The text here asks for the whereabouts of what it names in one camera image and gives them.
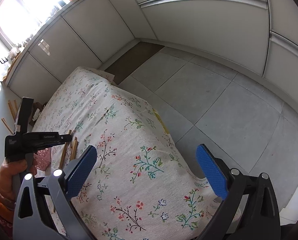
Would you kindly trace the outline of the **person's left hand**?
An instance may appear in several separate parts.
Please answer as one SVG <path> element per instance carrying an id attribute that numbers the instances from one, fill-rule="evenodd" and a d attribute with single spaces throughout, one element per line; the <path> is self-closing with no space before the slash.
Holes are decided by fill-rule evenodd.
<path id="1" fill-rule="evenodd" d="M 8 162 L 6 159 L 0 167 L 0 202 L 9 209 L 14 209 L 15 194 L 12 189 L 13 176 L 26 171 L 26 160 Z"/>

